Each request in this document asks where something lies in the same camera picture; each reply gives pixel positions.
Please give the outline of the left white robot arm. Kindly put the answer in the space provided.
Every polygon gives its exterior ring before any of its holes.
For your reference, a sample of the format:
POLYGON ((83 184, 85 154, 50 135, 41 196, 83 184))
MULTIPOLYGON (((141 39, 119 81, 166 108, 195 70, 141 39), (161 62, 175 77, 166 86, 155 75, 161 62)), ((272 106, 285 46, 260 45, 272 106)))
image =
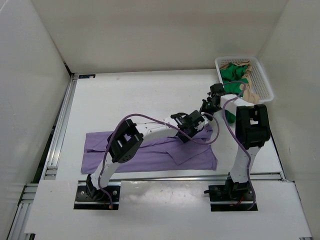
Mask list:
POLYGON ((190 114, 176 113, 162 120, 135 123, 130 117, 122 120, 107 139, 106 151, 97 169, 86 178, 85 193, 93 200, 100 200, 107 193, 107 186, 118 167, 130 161, 140 146, 152 140, 178 137, 183 143, 190 141, 209 120, 198 110, 190 114))

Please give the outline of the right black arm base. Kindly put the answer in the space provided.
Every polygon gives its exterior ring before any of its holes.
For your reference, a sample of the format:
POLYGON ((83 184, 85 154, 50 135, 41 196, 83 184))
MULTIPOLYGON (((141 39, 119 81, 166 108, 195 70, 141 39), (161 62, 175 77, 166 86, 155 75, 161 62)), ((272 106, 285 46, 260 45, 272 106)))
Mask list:
POLYGON ((251 183, 233 182, 230 176, 224 184, 209 185, 203 192, 209 196, 212 212, 256 212, 256 193, 251 183))

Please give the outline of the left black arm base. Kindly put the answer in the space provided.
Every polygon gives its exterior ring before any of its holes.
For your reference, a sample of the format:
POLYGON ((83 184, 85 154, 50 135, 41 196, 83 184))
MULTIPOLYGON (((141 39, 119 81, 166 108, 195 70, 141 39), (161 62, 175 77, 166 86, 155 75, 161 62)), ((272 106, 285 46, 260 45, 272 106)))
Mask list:
POLYGON ((91 183, 79 181, 73 208, 75 210, 116 211, 119 209, 120 192, 120 182, 111 182, 111 185, 101 190, 95 189, 91 183))

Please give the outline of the purple t shirt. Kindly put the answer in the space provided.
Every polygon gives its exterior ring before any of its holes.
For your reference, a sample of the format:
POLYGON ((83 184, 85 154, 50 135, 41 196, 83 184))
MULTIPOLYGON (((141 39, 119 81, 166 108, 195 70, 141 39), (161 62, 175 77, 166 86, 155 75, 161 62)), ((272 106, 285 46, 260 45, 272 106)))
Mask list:
MULTIPOLYGON (((141 144, 135 156, 122 163, 117 173, 158 172, 177 170, 216 170, 218 160, 210 145, 213 129, 206 126, 193 139, 183 143, 178 137, 165 137, 141 144)), ((111 131, 90 132, 85 136, 80 172, 92 174, 104 158, 111 131)))

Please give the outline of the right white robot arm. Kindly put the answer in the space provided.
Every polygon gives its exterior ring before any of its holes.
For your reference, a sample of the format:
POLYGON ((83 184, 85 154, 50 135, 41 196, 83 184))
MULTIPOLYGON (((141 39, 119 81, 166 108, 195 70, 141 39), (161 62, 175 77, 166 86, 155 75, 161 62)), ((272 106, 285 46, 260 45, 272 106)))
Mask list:
POLYGON ((229 172, 232 183, 224 188, 226 197, 236 200, 243 193, 240 184, 250 182, 250 171, 257 153, 271 137, 268 110, 266 105, 249 103, 239 94, 226 92, 223 84, 216 83, 210 86, 200 112, 211 117, 218 111, 238 144, 234 165, 229 172))

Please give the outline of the green t shirt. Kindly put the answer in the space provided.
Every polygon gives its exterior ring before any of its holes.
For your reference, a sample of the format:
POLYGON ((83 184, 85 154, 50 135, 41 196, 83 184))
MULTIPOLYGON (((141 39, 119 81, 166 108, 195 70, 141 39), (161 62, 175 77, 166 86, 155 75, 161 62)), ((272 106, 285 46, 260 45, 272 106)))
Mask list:
POLYGON ((243 78, 247 68, 247 64, 238 65, 232 62, 220 68, 221 79, 224 84, 224 89, 227 93, 232 93, 234 95, 241 93, 242 90, 240 87, 243 85, 240 82, 245 84, 248 83, 248 80, 243 78))

